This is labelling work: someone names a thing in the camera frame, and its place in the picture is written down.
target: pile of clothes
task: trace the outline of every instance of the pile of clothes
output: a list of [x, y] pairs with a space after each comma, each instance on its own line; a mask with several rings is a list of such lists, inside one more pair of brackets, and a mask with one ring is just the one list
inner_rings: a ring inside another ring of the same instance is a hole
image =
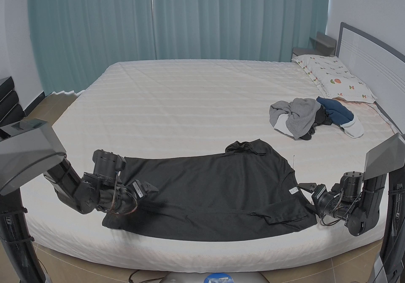
[[278, 131], [294, 139], [310, 140], [319, 125], [336, 124], [351, 138], [361, 137], [360, 120], [339, 101], [318, 97], [278, 101], [270, 106], [270, 123]]

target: white bed sheet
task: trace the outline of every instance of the white bed sheet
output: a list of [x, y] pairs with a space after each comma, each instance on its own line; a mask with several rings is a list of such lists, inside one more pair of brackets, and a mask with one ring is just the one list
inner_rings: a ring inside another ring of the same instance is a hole
[[[116, 63], [84, 91], [53, 128], [81, 176], [93, 170], [96, 149], [142, 158], [222, 153], [238, 141], [262, 139], [296, 170], [298, 182], [331, 188], [346, 171], [364, 169], [366, 152], [393, 132], [365, 103], [345, 103], [365, 134], [351, 139], [322, 125], [310, 141], [293, 139], [269, 123], [269, 105], [319, 91], [296, 63], [166, 60]], [[62, 204], [42, 176], [22, 187], [29, 230], [36, 241], [101, 264], [177, 272], [237, 272], [314, 263], [383, 236], [380, 221], [359, 237], [343, 223], [242, 242], [190, 242], [140, 236], [101, 225], [104, 213], [80, 215]]]

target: white headboard panel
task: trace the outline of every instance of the white headboard panel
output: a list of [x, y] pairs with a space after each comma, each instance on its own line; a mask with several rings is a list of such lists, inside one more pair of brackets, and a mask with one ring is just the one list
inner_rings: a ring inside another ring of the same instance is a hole
[[336, 55], [377, 96], [380, 110], [405, 132], [405, 56], [375, 37], [341, 23]]

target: gray cloth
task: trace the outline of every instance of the gray cloth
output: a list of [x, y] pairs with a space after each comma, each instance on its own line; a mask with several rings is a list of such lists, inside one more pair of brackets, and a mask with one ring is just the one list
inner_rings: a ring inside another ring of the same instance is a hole
[[274, 127], [281, 114], [287, 113], [287, 129], [291, 131], [294, 139], [306, 134], [315, 121], [315, 115], [321, 104], [312, 98], [294, 98], [290, 103], [278, 101], [270, 105], [270, 123]]

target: curtain fold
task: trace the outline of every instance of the curtain fold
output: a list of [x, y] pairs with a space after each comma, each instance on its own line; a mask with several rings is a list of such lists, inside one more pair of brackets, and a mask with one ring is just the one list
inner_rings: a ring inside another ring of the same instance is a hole
[[325, 32], [328, 0], [154, 0], [157, 59], [289, 61]]
[[156, 59], [151, 0], [28, 0], [46, 94], [81, 91], [118, 61]]

